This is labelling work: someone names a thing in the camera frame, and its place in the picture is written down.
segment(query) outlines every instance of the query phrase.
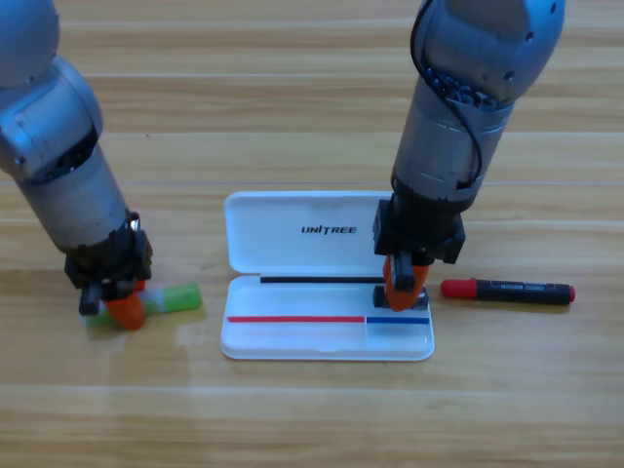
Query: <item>orange part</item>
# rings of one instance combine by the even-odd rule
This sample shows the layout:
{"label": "orange part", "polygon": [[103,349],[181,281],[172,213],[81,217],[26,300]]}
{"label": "orange part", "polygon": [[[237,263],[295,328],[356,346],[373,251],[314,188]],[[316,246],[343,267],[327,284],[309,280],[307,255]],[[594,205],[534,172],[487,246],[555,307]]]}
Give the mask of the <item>orange part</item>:
{"label": "orange part", "polygon": [[136,331],[143,325],[145,318],[143,304],[136,292],[125,299],[106,302],[106,308],[115,322],[126,330]]}
{"label": "orange part", "polygon": [[413,276],[416,279],[416,284],[411,292],[395,291],[392,284],[392,258],[390,255],[386,256],[386,261],[383,264],[383,278],[386,285],[386,298],[388,299],[388,305],[395,312],[402,312],[406,309],[410,309],[418,300],[422,288],[425,285],[427,279],[427,273],[429,272],[429,266],[413,266]]}

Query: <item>blue stripe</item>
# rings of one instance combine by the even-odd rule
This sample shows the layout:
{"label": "blue stripe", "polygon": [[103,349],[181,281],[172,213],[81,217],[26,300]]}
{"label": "blue stripe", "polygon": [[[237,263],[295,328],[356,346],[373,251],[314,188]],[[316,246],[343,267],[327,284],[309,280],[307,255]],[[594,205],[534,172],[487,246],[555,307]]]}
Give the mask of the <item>blue stripe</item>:
{"label": "blue stripe", "polygon": [[367,317],[367,324],[429,325],[430,322],[421,317]]}

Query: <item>red line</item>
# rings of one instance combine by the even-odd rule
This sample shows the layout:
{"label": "red line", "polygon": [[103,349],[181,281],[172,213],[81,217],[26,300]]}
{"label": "red line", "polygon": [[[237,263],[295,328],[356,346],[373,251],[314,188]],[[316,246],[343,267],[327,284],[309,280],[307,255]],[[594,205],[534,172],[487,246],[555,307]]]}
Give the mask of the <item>red line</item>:
{"label": "red line", "polygon": [[233,324],[252,324],[252,323],[284,323],[284,324],[301,324],[301,323],[326,323],[326,324],[335,324],[335,323],[349,323],[349,324],[363,324],[364,317],[328,317],[328,316],[235,316],[228,317],[228,322]]}

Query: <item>white plastic case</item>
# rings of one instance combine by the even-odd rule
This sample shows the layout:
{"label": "white plastic case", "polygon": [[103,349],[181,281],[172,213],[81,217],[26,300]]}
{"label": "white plastic case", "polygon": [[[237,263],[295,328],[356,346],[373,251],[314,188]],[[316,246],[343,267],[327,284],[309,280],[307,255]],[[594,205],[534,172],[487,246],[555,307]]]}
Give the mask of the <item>white plastic case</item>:
{"label": "white plastic case", "polygon": [[[419,361],[431,356],[429,307],[399,313],[375,308],[374,283],[348,282],[381,277],[384,258],[373,253],[372,223],[379,200],[390,196],[328,191],[231,195],[224,207],[229,261],[246,276],[229,287],[223,353],[261,360]],[[299,282],[299,277],[321,283]],[[403,323],[385,323],[397,320]]]}

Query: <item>table surface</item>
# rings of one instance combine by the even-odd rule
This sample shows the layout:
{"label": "table surface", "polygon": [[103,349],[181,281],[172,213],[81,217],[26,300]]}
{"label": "table surface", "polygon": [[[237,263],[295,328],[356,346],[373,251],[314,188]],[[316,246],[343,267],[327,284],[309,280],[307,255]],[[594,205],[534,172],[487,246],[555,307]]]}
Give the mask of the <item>table surface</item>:
{"label": "table surface", "polygon": [[63,258],[0,181],[0,465],[624,464],[624,4],[568,0],[447,277],[569,283],[569,310],[442,301],[423,363],[224,358],[222,202],[387,189],[415,72],[414,0],[57,0],[153,285],[206,308],[85,331]]}

